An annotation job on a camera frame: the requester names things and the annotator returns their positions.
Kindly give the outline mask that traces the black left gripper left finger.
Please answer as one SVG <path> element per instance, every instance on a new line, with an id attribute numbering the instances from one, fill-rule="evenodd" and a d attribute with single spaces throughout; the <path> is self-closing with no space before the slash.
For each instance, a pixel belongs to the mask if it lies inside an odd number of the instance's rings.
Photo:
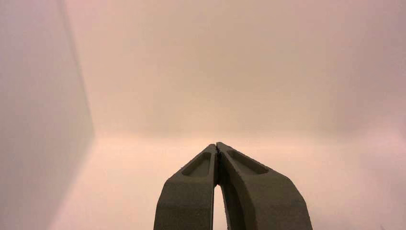
<path id="1" fill-rule="evenodd" d="M 217 184 L 218 151 L 209 144 L 164 183 L 154 229 L 211 230 Z"/>

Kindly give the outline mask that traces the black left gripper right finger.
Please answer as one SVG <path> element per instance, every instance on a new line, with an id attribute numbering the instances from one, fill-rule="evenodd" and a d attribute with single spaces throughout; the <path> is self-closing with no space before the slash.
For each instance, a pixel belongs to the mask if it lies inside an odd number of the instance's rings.
<path id="1" fill-rule="evenodd" d="M 311 230 L 303 196 L 285 175 L 222 142 L 219 185 L 230 230 Z"/>

